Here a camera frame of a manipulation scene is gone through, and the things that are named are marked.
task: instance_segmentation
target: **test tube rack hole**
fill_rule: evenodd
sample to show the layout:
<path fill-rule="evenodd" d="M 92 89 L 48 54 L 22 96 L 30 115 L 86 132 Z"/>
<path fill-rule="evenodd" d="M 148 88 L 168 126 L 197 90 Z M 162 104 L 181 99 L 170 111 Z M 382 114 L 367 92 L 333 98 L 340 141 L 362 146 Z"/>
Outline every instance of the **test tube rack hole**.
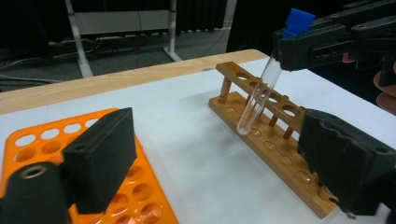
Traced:
<path fill-rule="evenodd" d="M 320 183 L 317 174 L 309 172 L 306 161 L 297 152 L 298 142 L 292 137 L 294 132 L 301 131 L 305 108 L 272 91 L 265 106 L 270 113 L 262 112 L 252 131 L 240 135 L 236 126 L 260 79 L 233 62 L 220 63 L 216 69 L 224 75 L 224 81 L 220 95 L 211 98 L 209 106 L 319 218 L 329 215 L 337 206 L 330 198 L 336 197 Z M 232 83 L 247 93 L 247 99 L 237 91 L 230 92 Z M 288 127 L 280 127 L 279 120 Z"/>

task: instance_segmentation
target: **test tube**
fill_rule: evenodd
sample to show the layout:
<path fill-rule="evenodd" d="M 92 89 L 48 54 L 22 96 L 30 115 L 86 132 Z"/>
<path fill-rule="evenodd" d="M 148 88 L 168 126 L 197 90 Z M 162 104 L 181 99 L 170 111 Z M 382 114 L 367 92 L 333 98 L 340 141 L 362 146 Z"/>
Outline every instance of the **test tube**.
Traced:
<path fill-rule="evenodd" d="M 279 61 L 275 57 L 271 57 L 267 65 L 265 65 L 262 77 L 251 94 L 245 111 L 238 122 L 236 130 L 240 134 L 245 135 L 251 131 L 254 122 L 264 110 L 265 104 L 269 101 L 272 90 L 282 71 Z"/>
<path fill-rule="evenodd" d="M 284 29 L 282 37 L 287 38 L 307 31 L 314 18 L 315 15 L 313 14 L 292 8 L 286 20 L 288 26 Z M 254 122 L 264 110 L 265 104 L 269 102 L 271 93 L 283 71 L 280 62 L 275 57 L 276 54 L 277 48 L 274 49 L 271 58 L 265 65 L 260 81 L 251 94 L 245 111 L 238 122 L 236 130 L 241 135 L 251 131 Z"/>

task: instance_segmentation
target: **table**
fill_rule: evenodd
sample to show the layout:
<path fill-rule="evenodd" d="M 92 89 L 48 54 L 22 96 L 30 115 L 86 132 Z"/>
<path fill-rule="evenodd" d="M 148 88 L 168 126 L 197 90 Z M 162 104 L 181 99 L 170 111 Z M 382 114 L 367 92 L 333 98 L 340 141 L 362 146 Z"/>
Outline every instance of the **table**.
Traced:
<path fill-rule="evenodd" d="M 233 61 L 259 76 L 249 49 L 0 94 L 0 148 L 13 131 L 104 108 L 131 106 L 134 127 L 180 223 L 384 223 L 336 209 L 319 219 L 208 107 Z M 332 113 L 396 148 L 396 118 L 307 71 L 282 73 L 276 90 Z"/>

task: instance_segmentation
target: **floor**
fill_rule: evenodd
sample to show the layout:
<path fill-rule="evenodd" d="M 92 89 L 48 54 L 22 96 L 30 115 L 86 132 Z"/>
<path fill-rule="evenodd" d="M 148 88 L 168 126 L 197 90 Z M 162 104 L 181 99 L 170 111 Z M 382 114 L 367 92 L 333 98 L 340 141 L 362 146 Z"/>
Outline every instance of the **floor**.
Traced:
<path fill-rule="evenodd" d="M 176 37 L 175 52 L 182 60 L 224 53 L 229 28 L 215 31 L 181 33 Z M 172 63 L 163 51 L 167 34 L 131 35 L 84 40 L 83 46 L 94 76 L 156 64 Z M 14 91 L 52 82 L 82 78 L 73 41 L 50 44 L 53 60 L 42 58 L 0 62 L 0 91 Z"/>

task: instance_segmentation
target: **white table surface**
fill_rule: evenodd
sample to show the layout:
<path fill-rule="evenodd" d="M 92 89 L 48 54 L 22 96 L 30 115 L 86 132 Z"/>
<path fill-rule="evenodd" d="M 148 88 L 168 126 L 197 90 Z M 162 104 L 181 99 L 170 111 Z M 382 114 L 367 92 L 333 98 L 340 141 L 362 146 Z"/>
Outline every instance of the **white table surface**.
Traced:
<path fill-rule="evenodd" d="M 259 77 L 265 63 L 240 65 Z M 211 70 L 1 115 L 0 155 L 7 137 L 19 129 L 132 107 L 135 133 L 180 223 L 385 222 L 389 210 L 382 204 L 375 217 L 353 220 L 337 208 L 319 219 L 208 106 L 222 80 Z M 276 90 L 396 148 L 396 117 L 307 70 L 284 72 Z M 233 85 L 232 91 L 240 90 Z"/>

